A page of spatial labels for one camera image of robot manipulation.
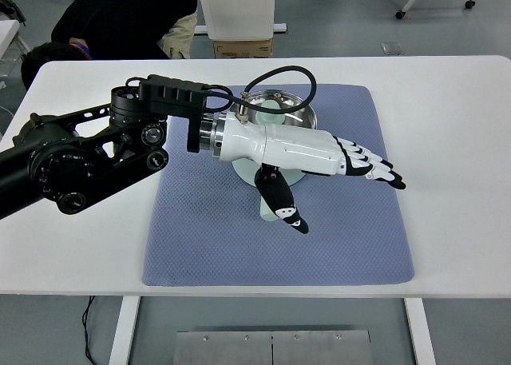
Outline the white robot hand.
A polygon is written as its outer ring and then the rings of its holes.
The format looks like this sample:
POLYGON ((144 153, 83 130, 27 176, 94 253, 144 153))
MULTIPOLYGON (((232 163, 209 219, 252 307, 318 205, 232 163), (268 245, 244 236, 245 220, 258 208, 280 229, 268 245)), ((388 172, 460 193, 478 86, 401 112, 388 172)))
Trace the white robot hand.
POLYGON ((404 189, 393 165, 369 149, 327 131, 292 125, 241 123, 234 114, 219 117, 211 136, 213 155, 222 161, 248 159, 259 168, 254 183, 270 210, 293 229, 308 233, 281 171, 299 170, 322 176, 336 174, 384 181, 404 189))

